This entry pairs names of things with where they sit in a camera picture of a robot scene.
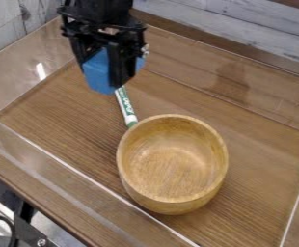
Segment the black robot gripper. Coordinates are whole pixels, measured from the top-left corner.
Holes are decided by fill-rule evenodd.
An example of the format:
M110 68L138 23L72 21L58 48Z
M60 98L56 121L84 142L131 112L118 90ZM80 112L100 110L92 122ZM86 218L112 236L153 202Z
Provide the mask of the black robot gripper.
M118 89L136 74L136 61L150 54L146 24L131 15L134 0L64 0L56 9L62 34L70 38L79 66L107 47L110 85Z

